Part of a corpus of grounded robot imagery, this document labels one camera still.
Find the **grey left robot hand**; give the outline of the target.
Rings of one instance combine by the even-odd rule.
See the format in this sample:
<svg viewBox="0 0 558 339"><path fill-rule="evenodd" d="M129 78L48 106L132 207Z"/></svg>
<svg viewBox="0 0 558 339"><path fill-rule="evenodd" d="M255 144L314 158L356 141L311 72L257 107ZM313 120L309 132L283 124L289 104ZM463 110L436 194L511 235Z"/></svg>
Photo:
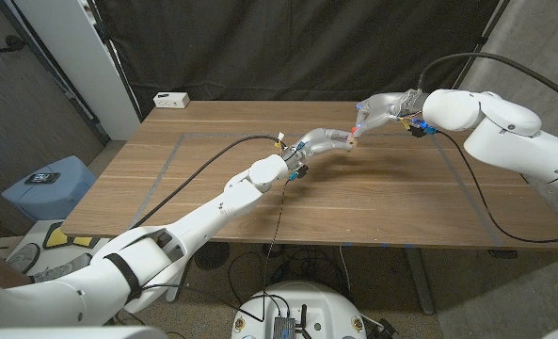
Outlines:
<svg viewBox="0 0 558 339"><path fill-rule="evenodd" d="M289 170L293 170L315 155L333 150L351 151L354 143L351 134L336 129L316 128L288 147L282 158Z"/></svg>

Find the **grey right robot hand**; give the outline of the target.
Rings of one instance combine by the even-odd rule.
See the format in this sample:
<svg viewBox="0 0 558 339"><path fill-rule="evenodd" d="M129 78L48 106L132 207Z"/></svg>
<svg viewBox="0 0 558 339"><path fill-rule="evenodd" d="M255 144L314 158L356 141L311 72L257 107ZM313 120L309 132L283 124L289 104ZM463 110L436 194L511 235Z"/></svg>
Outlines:
<svg viewBox="0 0 558 339"><path fill-rule="evenodd" d="M358 115L353 137L362 137L390 121L420 113L428 96L420 89L409 89L406 92L378 93L356 103Z"/></svg>

